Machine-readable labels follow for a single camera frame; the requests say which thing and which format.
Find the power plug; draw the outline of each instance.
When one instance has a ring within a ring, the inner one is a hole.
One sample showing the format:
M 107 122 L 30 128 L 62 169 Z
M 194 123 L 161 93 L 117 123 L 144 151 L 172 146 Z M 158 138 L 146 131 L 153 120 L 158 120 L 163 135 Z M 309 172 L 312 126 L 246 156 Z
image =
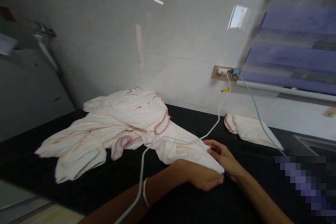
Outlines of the power plug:
M 240 70 L 237 69 L 237 68 L 231 69 L 230 70 L 230 74 L 232 74 L 232 75 L 238 75 L 238 74 L 240 74 Z

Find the silver bangle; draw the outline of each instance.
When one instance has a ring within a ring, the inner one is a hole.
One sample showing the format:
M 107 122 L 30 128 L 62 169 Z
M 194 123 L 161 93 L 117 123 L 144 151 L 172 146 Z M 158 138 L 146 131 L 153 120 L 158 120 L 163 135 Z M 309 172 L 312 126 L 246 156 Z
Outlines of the silver bangle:
M 145 200 L 145 203 L 146 203 L 146 205 L 148 206 L 148 207 L 151 207 L 150 205 L 149 205 L 149 203 L 148 203 L 148 201 L 147 201 L 147 197 L 146 197 L 146 182 L 147 182 L 147 179 L 148 178 L 146 178 L 145 179 L 145 181 L 143 182 L 143 188 L 142 188 L 142 195 L 143 195 L 143 198 L 144 198 L 144 200 Z

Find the light pink fabric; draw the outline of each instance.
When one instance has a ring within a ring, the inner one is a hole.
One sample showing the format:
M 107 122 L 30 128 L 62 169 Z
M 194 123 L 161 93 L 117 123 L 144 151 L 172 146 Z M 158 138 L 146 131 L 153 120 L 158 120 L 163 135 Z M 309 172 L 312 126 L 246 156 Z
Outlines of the light pink fabric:
M 223 173 L 223 168 L 207 153 L 209 148 L 198 137 L 170 121 L 168 109 L 153 90 L 123 90 L 97 97 L 84 104 L 88 115 L 46 139 L 36 150 L 40 157 L 58 157 L 57 183 L 79 178 L 87 170 L 106 161 L 106 148 L 117 160 L 125 149 L 142 144 L 156 150 L 159 159 L 171 164 L 186 159 Z M 176 140 L 164 138 L 170 136 Z
M 244 117 L 236 114 L 226 114 L 224 117 L 224 125 L 227 130 L 233 134 L 238 134 L 241 139 L 272 148 L 277 148 L 278 146 L 281 150 L 283 150 L 284 148 L 275 137 L 273 132 L 267 127 L 266 123 L 262 122 L 262 124 L 267 134 L 271 137 L 276 146 L 267 137 L 258 119 Z

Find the black countertop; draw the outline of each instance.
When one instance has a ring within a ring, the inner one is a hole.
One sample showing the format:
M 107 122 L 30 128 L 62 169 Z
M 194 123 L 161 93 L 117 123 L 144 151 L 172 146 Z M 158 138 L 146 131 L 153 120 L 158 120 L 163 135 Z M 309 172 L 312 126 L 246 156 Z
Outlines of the black countertop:
M 195 134 L 205 135 L 217 120 L 216 115 L 167 105 L 171 120 Z M 82 214 L 89 214 L 122 191 L 138 183 L 141 155 L 146 149 L 125 150 L 123 156 L 111 160 L 107 150 L 106 163 L 86 172 L 75 181 L 56 184 L 54 178 L 57 158 L 39 158 L 34 152 L 49 136 L 67 128 L 86 113 L 76 110 L 21 135 L 0 143 L 0 179 L 23 187 L 53 202 Z M 284 145 L 291 132 L 271 128 Z M 241 165 L 273 198 L 278 206 L 296 223 L 316 223 L 307 210 L 304 197 L 290 184 L 285 172 L 275 164 L 276 149 L 241 140 L 229 133 L 223 118 L 208 139 L 227 145 Z M 144 177 L 152 176 L 167 167 L 154 150 L 145 156 Z M 210 192 L 184 184 L 165 196 L 151 208 L 142 223 L 261 223 L 256 211 L 239 188 L 229 179 Z

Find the white wall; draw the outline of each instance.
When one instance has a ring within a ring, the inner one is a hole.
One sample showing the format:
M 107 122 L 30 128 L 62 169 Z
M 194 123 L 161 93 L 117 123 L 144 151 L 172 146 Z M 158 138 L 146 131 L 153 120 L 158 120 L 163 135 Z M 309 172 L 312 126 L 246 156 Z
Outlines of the white wall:
M 217 113 L 225 83 L 210 79 L 213 65 L 239 65 L 264 0 L 160 1 L 6 0 L 56 31 L 54 51 L 78 107 L 98 95 L 141 86 L 169 104 Z M 247 21 L 241 29 L 228 29 L 235 5 L 248 7 Z M 322 116 L 325 106 L 254 93 L 269 126 L 336 140 L 335 119 Z M 224 102 L 225 112 L 256 117 L 240 87 Z

